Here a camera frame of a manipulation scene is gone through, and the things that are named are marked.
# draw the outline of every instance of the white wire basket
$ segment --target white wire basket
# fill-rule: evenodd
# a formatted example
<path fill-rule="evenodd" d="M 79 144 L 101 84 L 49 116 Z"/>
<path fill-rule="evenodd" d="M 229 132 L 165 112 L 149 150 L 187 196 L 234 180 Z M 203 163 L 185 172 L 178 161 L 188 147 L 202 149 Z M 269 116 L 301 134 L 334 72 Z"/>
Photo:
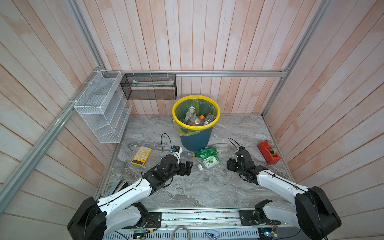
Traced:
<path fill-rule="evenodd" d="M 80 114 L 104 114 L 122 76 L 119 71 L 99 71 L 74 105 Z"/>
<path fill-rule="evenodd" d="M 126 107 L 124 92 L 116 92 L 121 81 L 119 71 L 100 71 L 75 104 L 83 118 L 101 143 L 119 143 L 132 105 Z"/>

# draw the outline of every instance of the yellow calculator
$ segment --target yellow calculator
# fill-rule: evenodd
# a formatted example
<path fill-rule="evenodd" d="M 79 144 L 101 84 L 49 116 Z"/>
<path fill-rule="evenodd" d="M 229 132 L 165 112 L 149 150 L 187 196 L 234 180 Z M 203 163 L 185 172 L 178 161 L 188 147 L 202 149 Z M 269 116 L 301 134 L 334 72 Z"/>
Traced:
<path fill-rule="evenodd" d="M 139 150 L 137 151 L 136 155 L 133 157 L 132 162 L 133 164 L 143 166 L 146 162 L 149 154 L 151 153 L 152 149 L 149 147 L 141 146 Z"/>

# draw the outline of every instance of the gray marble surface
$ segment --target gray marble surface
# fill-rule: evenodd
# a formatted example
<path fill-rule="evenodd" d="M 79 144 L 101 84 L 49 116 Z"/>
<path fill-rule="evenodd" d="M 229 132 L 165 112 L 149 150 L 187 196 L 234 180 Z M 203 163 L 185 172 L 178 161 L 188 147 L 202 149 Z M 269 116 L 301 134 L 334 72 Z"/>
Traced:
<path fill-rule="evenodd" d="M 160 136 L 167 133 L 172 145 L 181 145 L 180 135 L 172 123 L 170 115 L 132 116 L 127 124 L 127 131 L 122 139 L 122 146 L 113 167 L 109 187 L 116 179 L 123 179 L 129 184 L 141 174 L 156 165 L 162 156 Z M 213 128 L 208 145 L 228 143 L 232 137 L 252 156 L 255 165 L 263 165 L 286 179 L 290 179 L 287 168 L 282 160 L 268 165 L 257 145 L 269 140 L 275 146 L 263 118 L 257 114 L 222 115 Z M 152 152 L 143 167 L 131 163 L 133 156 L 141 146 L 152 148 Z M 164 154 L 169 154 L 169 139 L 163 136 Z M 181 162 L 193 161 L 194 165 L 189 176 L 176 175 L 172 184 L 140 202 L 148 209 L 157 208 L 191 208 L 191 207 L 254 207 L 262 200 L 282 199 L 279 195 L 264 187 L 245 182 L 239 174 L 227 170 L 226 162 L 235 157 L 235 148 L 230 144 L 230 151 L 219 155 L 220 164 L 211 169 L 197 168 L 201 159 L 192 158 L 192 152 L 183 149 Z"/>

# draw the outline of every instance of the blue trash can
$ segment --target blue trash can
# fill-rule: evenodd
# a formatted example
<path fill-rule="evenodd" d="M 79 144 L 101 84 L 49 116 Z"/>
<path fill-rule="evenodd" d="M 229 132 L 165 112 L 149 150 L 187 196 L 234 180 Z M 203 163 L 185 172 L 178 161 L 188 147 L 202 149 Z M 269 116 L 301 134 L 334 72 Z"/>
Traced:
<path fill-rule="evenodd" d="M 213 122 L 204 126 L 190 126 L 181 120 L 185 118 L 190 106 L 196 109 L 196 115 L 206 116 L 213 114 L 216 118 Z M 172 109 L 173 122 L 180 133 L 182 145 L 189 151 L 197 152 L 207 146 L 212 133 L 213 126 L 220 118 L 220 108 L 218 104 L 205 96 L 191 95 L 178 100 Z"/>

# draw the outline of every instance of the wall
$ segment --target wall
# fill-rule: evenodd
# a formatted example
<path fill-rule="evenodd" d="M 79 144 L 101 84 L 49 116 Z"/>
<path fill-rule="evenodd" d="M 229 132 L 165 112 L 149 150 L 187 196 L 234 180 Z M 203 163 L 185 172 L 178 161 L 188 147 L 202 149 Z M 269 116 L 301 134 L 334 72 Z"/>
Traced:
<path fill-rule="evenodd" d="M 335 1 L 266 116 L 295 180 L 341 217 L 333 239 L 384 235 L 383 13 L 383 0 Z"/>
<path fill-rule="evenodd" d="M 0 64 L 2 185 L 97 64 L 62 0 L 0 1 Z M 1 216 L 0 238 L 68 239 L 111 149 L 75 114 Z"/>
<path fill-rule="evenodd" d="M 320 1 L 78 0 L 107 69 L 285 69 Z M 178 78 L 178 98 L 201 94 L 224 113 L 261 113 L 279 78 Z M 173 101 L 134 101 L 171 114 Z"/>

